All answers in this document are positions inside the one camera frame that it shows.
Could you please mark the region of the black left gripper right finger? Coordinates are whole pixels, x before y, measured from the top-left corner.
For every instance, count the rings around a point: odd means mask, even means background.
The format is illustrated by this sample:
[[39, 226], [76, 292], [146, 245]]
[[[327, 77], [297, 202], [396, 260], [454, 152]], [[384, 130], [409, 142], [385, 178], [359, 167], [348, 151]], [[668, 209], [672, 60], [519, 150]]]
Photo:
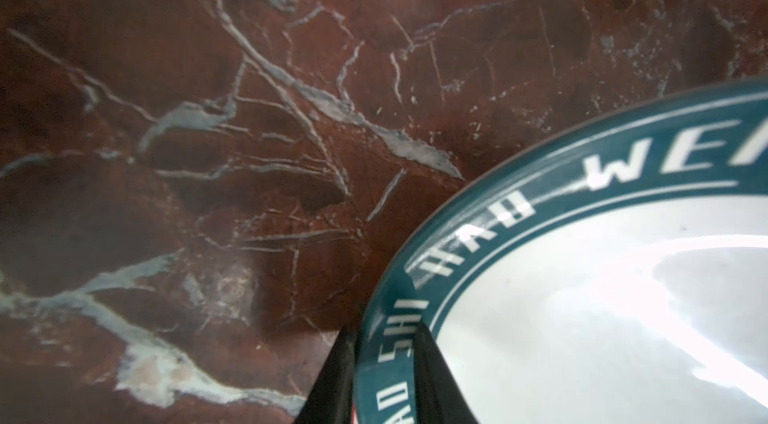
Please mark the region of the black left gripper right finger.
[[413, 349], [417, 422], [477, 424], [430, 329], [423, 322], [416, 326]]

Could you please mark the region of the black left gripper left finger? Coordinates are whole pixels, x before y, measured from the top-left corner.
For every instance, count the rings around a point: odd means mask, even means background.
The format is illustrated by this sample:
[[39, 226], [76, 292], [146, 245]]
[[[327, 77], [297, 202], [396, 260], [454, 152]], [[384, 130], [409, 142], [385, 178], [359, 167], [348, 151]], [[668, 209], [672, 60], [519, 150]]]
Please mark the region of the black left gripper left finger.
[[358, 331], [342, 329], [295, 424], [349, 424]]

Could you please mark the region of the white plate teal lettered rim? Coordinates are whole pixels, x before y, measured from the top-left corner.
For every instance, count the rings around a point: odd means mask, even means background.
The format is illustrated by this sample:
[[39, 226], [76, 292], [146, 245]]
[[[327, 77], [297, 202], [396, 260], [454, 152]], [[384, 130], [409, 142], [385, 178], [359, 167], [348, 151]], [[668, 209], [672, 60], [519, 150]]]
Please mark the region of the white plate teal lettered rim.
[[417, 421], [427, 326], [480, 423], [767, 419], [767, 80], [583, 124], [400, 248], [361, 326], [353, 419]]

